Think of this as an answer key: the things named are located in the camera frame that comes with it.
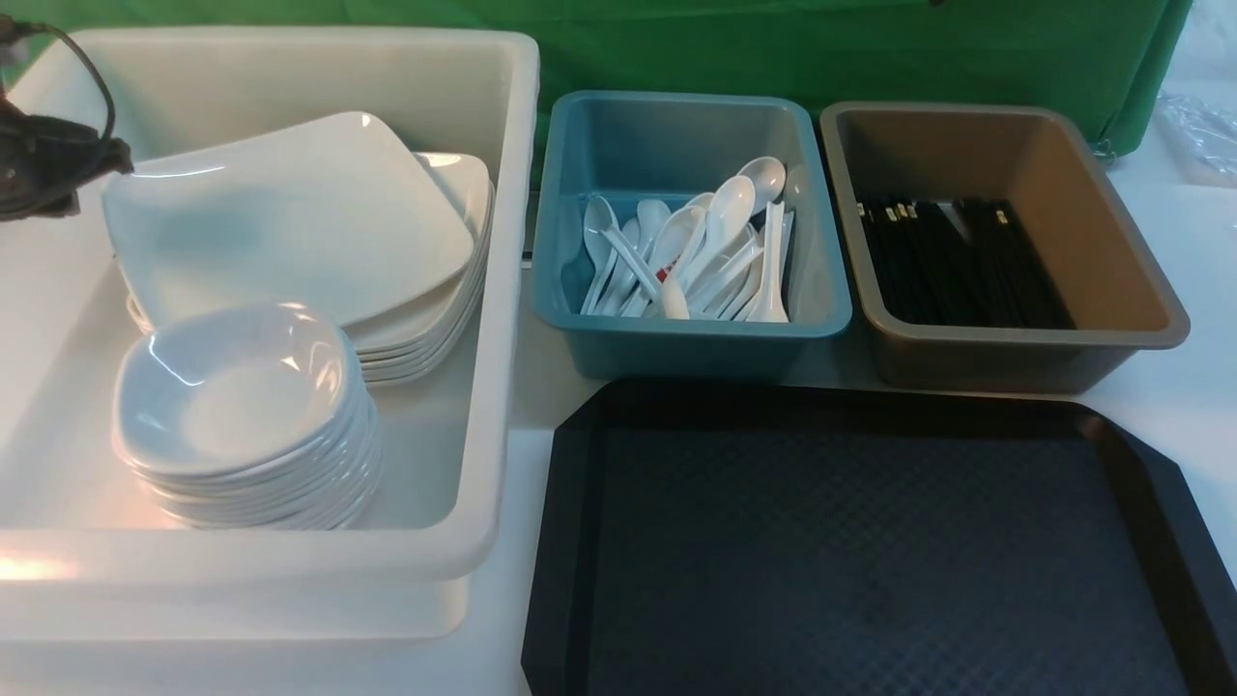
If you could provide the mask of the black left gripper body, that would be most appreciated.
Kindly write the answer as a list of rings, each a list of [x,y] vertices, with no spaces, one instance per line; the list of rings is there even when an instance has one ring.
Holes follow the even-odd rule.
[[[134,171],[129,143],[80,122],[1,106],[1,220],[73,218],[78,194],[110,173]]]

